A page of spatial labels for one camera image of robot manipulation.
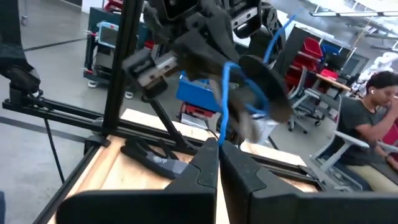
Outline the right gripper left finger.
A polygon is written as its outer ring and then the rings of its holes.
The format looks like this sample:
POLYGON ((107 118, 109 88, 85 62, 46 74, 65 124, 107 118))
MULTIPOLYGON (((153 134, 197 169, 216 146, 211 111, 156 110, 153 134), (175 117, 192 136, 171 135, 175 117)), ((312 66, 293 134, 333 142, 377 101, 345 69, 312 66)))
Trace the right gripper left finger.
POLYGON ((92 190, 64 200, 59 224, 214 224, 218 142, 209 138, 163 190, 92 190))

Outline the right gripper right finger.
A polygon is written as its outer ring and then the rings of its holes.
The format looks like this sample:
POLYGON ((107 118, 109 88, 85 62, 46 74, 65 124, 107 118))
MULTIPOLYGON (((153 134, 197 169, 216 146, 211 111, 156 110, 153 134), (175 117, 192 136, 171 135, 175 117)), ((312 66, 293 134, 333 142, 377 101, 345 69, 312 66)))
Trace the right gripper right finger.
POLYGON ((235 224, 397 224, 397 195, 305 193, 230 142, 220 149, 221 181, 235 224))

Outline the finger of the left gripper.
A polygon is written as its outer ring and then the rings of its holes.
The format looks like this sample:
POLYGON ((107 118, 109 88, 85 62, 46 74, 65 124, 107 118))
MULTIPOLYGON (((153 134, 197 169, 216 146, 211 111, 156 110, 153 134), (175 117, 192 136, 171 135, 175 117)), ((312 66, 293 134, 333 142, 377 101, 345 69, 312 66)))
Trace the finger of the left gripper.
POLYGON ((217 15, 209 18, 206 26, 210 33, 213 47, 232 62, 239 62, 239 54, 235 50, 229 15, 217 15))
POLYGON ((187 32, 172 43, 177 65, 188 73, 190 80, 219 80, 228 60, 199 32, 187 32))

